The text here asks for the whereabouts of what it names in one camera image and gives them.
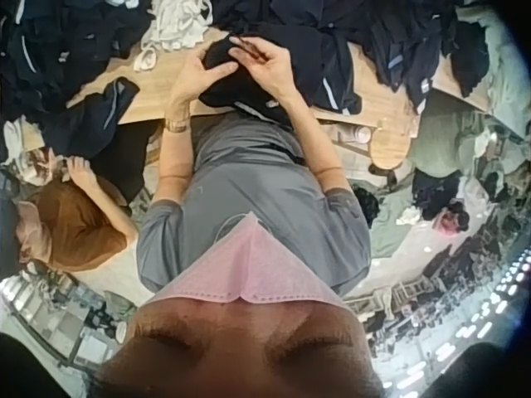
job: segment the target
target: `table surface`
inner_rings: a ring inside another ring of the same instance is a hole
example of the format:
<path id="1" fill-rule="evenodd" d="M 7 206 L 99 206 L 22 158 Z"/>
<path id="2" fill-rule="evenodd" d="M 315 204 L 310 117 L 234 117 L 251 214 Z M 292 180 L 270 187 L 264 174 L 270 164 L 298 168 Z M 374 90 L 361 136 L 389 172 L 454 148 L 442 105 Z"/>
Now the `table surface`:
<path id="1" fill-rule="evenodd" d="M 205 40 L 215 41 L 225 35 L 225 32 L 211 28 L 207 31 Z M 393 93 L 385 85 L 380 85 L 376 78 L 373 63 L 363 55 L 358 46 L 350 43 L 349 48 L 354 64 L 354 92 L 363 99 L 362 112 L 355 115 L 343 115 L 313 108 L 314 115 L 318 119 L 376 128 L 373 130 L 372 142 L 369 145 L 371 159 L 376 166 L 382 169 L 395 168 L 407 156 L 411 144 L 410 137 L 417 135 L 418 117 L 407 98 L 405 89 L 401 87 L 396 93 Z M 127 60 L 113 59 L 107 71 L 86 85 L 80 94 L 72 100 L 72 103 L 82 100 L 88 94 L 101 92 L 109 82 L 124 76 L 138 85 L 140 92 L 120 123 L 161 119 L 174 76 L 179 72 L 188 50 L 161 51 L 155 68 L 146 72 L 133 70 L 134 59 L 138 53 L 139 48 L 133 50 L 131 57 Z M 434 76 L 433 86 L 437 90 L 461 98 L 459 86 L 451 73 L 449 59 L 441 57 L 439 68 Z M 464 101 L 477 109 L 487 111 L 489 101 L 485 84 L 481 83 Z M 192 104 L 192 115 L 220 114 L 228 110 L 230 108 L 210 108 L 198 100 Z"/>

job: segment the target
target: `pile of clothes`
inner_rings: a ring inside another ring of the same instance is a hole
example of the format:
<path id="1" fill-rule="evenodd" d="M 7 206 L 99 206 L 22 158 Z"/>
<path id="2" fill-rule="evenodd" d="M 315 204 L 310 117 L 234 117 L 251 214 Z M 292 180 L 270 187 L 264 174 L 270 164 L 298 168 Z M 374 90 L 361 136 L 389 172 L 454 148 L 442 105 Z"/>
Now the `pile of clothes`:
<path id="1" fill-rule="evenodd" d="M 341 114 L 358 114 L 348 41 L 359 44 L 376 66 L 378 81 L 397 91 L 405 85 L 417 113 L 426 105 L 440 54 L 451 56 L 461 92 L 468 96 L 489 69 L 485 29 L 458 22 L 458 0 L 212 0 L 213 25 L 233 35 L 261 36 L 291 53 L 295 83 L 306 103 Z M 216 44 L 206 65 L 228 61 L 229 41 Z M 202 97 L 211 106 L 236 105 L 263 119 L 286 122 L 282 109 L 239 70 L 230 84 Z"/>
<path id="2" fill-rule="evenodd" d="M 150 7 L 150 0 L 2 0 L 0 129 L 24 116 L 55 154 L 93 158 L 139 88 L 119 78 L 103 94 L 67 103 L 112 57 L 129 57 L 149 28 Z"/>

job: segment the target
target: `bracelet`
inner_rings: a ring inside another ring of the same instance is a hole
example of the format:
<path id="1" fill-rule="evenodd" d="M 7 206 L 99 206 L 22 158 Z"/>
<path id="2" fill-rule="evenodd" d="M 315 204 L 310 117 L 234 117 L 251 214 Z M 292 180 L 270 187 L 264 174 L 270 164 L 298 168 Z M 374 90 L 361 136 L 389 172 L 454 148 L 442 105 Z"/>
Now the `bracelet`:
<path id="1" fill-rule="evenodd" d="M 164 129 L 174 134 L 185 133 L 190 128 L 190 119 L 185 120 L 164 120 Z"/>

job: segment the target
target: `hand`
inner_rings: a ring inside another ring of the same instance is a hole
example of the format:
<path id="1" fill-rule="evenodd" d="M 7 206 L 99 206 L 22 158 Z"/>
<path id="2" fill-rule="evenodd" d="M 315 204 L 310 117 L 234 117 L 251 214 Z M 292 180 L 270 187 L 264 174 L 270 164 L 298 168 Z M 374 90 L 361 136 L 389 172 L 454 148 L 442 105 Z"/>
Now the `hand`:
<path id="1" fill-rule="evenodd" d="M 90 168 L 90 162 L 84 158 L 71 156 L 66 159 L 66 166 L 72 181 L 83 191 L 98 187 L 96 175 Z"/>
<path id="2" fill-rule="evenodd" d="M 205 43 L 191 50 L 187 55 L 183 68 L 173 85 L 167 112 L 171 113 L 173 109 L 195 100 L 208 87 L 238 69 L 237 62 L 231 61 L 206 70 L 202 60 L 211 44 Z"/>
<path id="3" fill-rule="evenodd" d="M 238 46 L 241 44 L 238 37 L 231 37 L 230 40 Z M 265 62 L 254 59 L 239 47 L 231 48 L 229 55 L 244 65 L 256 83 L 279 102 L 296 93 L 290 52 L 259 37 L 246 37 L 245 40 L 258 49 L 265 57 Z"/>

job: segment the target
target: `pink face mask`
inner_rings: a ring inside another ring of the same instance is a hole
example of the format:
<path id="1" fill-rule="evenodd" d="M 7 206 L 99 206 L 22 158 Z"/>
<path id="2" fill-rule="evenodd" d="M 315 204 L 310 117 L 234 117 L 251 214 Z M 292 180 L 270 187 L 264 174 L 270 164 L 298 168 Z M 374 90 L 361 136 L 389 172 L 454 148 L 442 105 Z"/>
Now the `pink face mask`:
<path id="1" fill-rule="evenodd" d="M 242 298 L 256 304 L 309 300 L 348 308 L 252 212 L 151 302 L 171 298 L 214 303 Z"/>

